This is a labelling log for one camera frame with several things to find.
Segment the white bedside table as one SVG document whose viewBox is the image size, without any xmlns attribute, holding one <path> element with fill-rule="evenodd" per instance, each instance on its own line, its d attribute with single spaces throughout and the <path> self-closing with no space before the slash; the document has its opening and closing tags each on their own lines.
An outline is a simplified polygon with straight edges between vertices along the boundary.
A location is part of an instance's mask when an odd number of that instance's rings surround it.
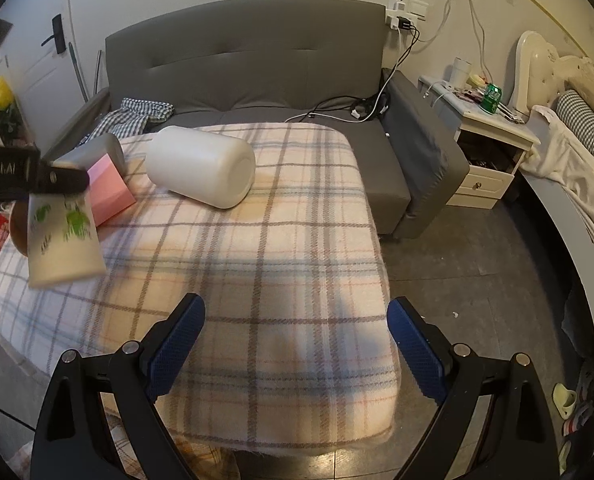
<svg viewBox="0 0 594 480">
<path fill-rule="evenodd" d="M 448 202 L 450 206 L 491 209 L 501 200 L 521 163 L 540 140 L 524 125 L 486 113 L 472 91 L 448 82 L 419 77 L 417 88 L 454 134 L 470 169 Z"/>
</svg>

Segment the striped pillow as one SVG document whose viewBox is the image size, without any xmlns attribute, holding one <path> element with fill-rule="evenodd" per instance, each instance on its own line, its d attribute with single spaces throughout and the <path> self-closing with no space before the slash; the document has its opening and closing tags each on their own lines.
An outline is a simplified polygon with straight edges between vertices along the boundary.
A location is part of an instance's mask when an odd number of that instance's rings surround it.
<svg viewBox="0 0 594 480">
<path fill-rule="evenodd" d="M 564 91 L 555 102 L 555 113 L 594 157 L 594 111 L 575 90 Z"/>
</svg>

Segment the wall power socket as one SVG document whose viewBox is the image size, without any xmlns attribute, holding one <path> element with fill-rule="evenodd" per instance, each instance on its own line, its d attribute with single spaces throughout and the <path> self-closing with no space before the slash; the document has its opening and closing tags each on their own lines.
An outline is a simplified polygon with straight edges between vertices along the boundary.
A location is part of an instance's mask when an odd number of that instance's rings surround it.
<svg viewBox="0 0 594 480">
<path fill-rule="evenodd" d="M 428 3 L 422 0 L 388 0 L 387 9 L 397 11 L 401 16 L 413 16 L 416 20 L 425 22 Z"/>
</svg>

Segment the white plain cup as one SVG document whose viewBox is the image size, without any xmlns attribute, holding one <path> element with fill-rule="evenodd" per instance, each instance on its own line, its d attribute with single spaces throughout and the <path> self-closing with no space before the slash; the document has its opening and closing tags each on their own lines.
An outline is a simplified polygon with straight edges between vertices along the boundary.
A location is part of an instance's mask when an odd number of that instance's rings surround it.
<svg viewBox="0 0 594 480">
<path fill-rule="evenodd" d="M 255 180 L 256 157 L 244 140 L 169 126 L 148 143 L 146 174 L 155 185 L 219 209 L 231 209 Z"/>
</svg>

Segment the plaid blanket table cover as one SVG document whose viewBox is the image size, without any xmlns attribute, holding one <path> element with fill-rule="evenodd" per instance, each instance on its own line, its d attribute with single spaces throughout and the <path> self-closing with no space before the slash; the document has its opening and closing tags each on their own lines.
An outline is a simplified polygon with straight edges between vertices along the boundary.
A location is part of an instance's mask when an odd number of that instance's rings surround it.
<svg viewBox="0 0 594 480">
<path fill-rule="evenodd" d="M 117 350 L 182 297 L 206 321 L 171 391 L 168 429 L 272 455 L 368 448 L 393 433 L 400 366 L 385 315 L 385 264 L 355 154 L 334 129 L 238 124 L 254 150 L 245 200 L 219 210 L 146 174 L 152 137 L 122 143 L 134 204 L 100 227 L 107 272 L 34 290 L 27 260 L 0 253 L 0 340 L 43 373 L 67 349 Z"/>
</svg>

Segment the grey fabric sofa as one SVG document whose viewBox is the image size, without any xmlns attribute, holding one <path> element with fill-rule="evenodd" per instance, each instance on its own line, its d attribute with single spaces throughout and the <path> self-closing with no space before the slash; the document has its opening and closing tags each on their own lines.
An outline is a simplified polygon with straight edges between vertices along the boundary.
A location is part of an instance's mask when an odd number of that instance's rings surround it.
<svg viewBox="0 0 594 480">
<path fill-rule="evenodd" d="M 123 98 L 168 102 L 173 125 L 298 122 L 347 138 L 379 234 L 420 236 L 468 173 L 416 85 L 383 67 L 386 11 L 358 0 L 223 0 L 107 37 L 108 87 L 45 151 L 72 150 Z"/>
</svg>

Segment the white floral print cup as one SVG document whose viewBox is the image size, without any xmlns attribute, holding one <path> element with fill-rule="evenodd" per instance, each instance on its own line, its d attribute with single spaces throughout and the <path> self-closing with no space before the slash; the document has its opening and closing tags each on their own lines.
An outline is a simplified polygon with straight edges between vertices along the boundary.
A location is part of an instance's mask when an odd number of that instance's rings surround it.
<svg viewBox="0 0 594 480">
<path fill-rule="evenodd" d="M 31 195 L 27 253 L 31 288 L 105 274 L 88 194 Z"/>
</svg>

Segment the green soda can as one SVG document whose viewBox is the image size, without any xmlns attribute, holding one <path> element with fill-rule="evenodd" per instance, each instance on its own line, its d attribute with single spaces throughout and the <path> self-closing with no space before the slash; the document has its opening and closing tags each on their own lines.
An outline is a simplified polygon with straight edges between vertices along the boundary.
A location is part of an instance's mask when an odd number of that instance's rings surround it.
<svg viewBox="0 0 594 480">
<path fill-rule="evenodd" d="M 483 90 L 480 107 L 482 110 L 490 115 L 497 113 L 498 107 L 502 99 L 502 90 L 496 84 L 488 82 Z"/>
</svg>

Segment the grey cylindrical cup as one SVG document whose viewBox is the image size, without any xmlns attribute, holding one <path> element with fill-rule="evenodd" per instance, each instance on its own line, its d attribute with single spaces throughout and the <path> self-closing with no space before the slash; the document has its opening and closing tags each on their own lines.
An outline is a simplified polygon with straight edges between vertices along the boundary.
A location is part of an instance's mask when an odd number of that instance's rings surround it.
<svg viewBox="0 0 594 480">
<path fill-rule="evenodd" d="M 77 148 L 56 159 L 58 165 L 71 165 L 91 169 L 99 159 L 107 155 L 121 177 L 126 174 L 126 159 L 119 140 L 111 133 L 104 133 L 88 140 Z"/>
</svg>

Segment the pink faceted cup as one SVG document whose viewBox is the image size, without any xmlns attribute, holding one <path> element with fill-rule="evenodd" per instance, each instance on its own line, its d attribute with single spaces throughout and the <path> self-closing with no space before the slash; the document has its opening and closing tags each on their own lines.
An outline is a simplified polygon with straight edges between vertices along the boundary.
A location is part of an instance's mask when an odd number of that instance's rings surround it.
<svg viewBox="0 0 594 480">
<path fill-rule="evenodd" d="M 136 203 L 122 175 L 108 155 L 100 158 L 89 170 L 90 203 L 96 226 L 120 214 Z"/>
</svg>

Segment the white tumbler on nightstand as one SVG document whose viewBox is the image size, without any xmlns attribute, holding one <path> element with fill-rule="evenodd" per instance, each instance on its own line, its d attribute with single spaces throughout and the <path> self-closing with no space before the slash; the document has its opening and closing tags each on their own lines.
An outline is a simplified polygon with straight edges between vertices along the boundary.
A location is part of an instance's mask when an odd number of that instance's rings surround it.
<svg viewBox="0 0 594 480">
<path fill-rule="evenodd" d="M 456 89 L 463 89 L 471 75 L 472 64 L 456 56 L 451 65 L 449 84 Z"/>
</svg>

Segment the brown paper cup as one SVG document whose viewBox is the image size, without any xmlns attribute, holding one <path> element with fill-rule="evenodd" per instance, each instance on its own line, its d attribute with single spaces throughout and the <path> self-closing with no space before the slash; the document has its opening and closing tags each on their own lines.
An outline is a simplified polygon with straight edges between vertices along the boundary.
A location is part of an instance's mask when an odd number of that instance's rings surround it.
<svg viewBox="0 0 594 480">
<path fill-rule="evenodd" d="M 27 200 L 17 200 L 12 206 L 9 217 L 9 235 L 12 238 L 12 244 L 25 257 L 28 255 L 28 210 Z"/>
</svg>

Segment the green checked cloth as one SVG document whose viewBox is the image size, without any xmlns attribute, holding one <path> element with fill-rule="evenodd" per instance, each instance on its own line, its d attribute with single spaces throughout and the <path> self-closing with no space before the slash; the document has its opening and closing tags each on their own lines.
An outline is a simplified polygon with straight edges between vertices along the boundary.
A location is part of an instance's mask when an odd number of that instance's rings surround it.
<svg viewBox="0 0 594 480">
<path fill-rule="evenodd" d="M 140 136 L 152 125 L 159 125 L 175 112 L 175 106 L 168 102 L 123 98 L 118 110 L 112 110 L 102 118 L 79 142 L 78 146 L 103 136 L 106 133 L 117 139 Z"/>
</svg>

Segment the white bed sheet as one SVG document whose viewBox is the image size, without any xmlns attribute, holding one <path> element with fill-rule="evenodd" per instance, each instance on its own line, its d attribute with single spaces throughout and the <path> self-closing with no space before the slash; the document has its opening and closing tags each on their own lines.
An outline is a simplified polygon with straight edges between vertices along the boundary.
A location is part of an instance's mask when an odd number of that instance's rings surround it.
<svg viewBox="0 0 594 480">
<path fill-rule="evenodd" d="M 550 107 L 532 107 L 527 127 L 544 134 L 521 163 L 532 177 L 561 185 L 584 219 L 594 244 L 594 157 Z"/>
</svg>

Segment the white door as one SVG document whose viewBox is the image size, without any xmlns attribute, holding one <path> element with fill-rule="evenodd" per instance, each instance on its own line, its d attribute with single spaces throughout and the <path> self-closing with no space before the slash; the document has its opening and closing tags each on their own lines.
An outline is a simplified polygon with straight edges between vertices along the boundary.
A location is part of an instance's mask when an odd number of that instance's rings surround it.
<svg viewBox="0 0 594 480">
<path fill-rule="evenodd" d="M 52 18 L 62 14 L 66 52 L 58 55 Z M 68 0 L 6 0 L 0 18 L 12 25 L 2 50 L 3 75 L 12 89 L 32 142 L 43 152 L 62 135 L 62 128 L 84 101 L 68 52 L 74 44 Z"/>
</svg>

